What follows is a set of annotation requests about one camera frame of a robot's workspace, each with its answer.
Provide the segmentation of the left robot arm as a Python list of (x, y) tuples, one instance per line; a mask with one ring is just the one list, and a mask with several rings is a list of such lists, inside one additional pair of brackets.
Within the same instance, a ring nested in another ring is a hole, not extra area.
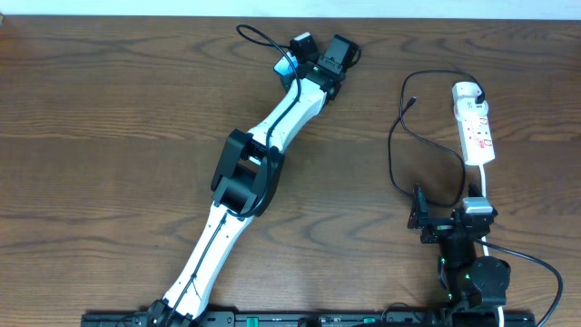
[(268, 207), (285, 151), (300, 129), (332, 101), (360, 47), (335, 35), (320, 53), (310, 33), (290, 40), (274, 71), (285, 96), (249, 131), (233, 130), (212, 177), (207, 223), (179, 277), (147, 312), (150, 326), (190, 326), (202, 316), (212, 287), (237, 239)]

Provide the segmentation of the blue Galaxy smartphone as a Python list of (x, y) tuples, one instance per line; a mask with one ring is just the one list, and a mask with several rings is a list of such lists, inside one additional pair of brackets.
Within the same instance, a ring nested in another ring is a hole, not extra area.
[(288, 51), (282, 58), (273, 66), (273, 71), (280, 77), (290, 75), (295, 77), (297, 75), (298, 60), (291, 51)]

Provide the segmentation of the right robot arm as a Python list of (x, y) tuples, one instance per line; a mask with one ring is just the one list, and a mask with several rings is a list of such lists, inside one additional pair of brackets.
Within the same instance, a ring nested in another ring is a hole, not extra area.
[(420, 230), (422, 243), (440, 250), (438, 278), (449, 302), (439, 310), (443, 326), (499, 326), (498, 309), (507, 302), (510, 265), (494, 256), (477, 255), (475, 242), (490, 233), (497, 210), (475, 185), (448, 218), (432, 217), (419, 185), (413, 192), (408, 228)]

